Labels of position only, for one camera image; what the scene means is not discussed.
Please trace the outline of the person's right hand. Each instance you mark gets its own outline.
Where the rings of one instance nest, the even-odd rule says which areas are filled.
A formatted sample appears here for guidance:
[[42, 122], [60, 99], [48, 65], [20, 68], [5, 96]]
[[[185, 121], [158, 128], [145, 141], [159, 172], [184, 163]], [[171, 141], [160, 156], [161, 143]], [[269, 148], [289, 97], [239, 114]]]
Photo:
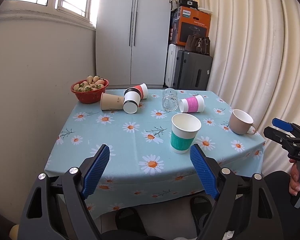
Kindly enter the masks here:
[[290, 183], [289, 183], [289, 192], [290, 194], [296, 196], [298, 192], [300, 191], [300, 173], [298, 171], [298, 166], [296, 164], [296, 161], [293, 159], [289, 160], [290, 163], [293, 164], [291, 170], [290, 170]]

